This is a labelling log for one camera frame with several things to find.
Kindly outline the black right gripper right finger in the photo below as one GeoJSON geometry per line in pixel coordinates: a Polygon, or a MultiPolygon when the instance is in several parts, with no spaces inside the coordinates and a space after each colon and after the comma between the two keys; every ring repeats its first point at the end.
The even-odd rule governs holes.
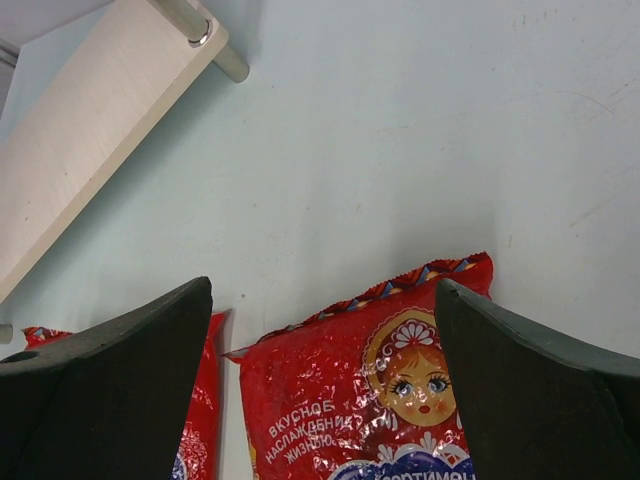
{"type": "Polygon", "coordinates": [[[639,361],[441,280],[435,319],[480,479],[636,479],[639,361]]]}

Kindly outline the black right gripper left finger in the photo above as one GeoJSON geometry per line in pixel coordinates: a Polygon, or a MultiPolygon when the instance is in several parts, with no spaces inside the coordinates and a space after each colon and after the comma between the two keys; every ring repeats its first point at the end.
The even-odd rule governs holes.
{"type": "Polygon", "coordinates": [[[212,305],[198,277],[2,359],[2,478],[170,478],[212,305]]]}

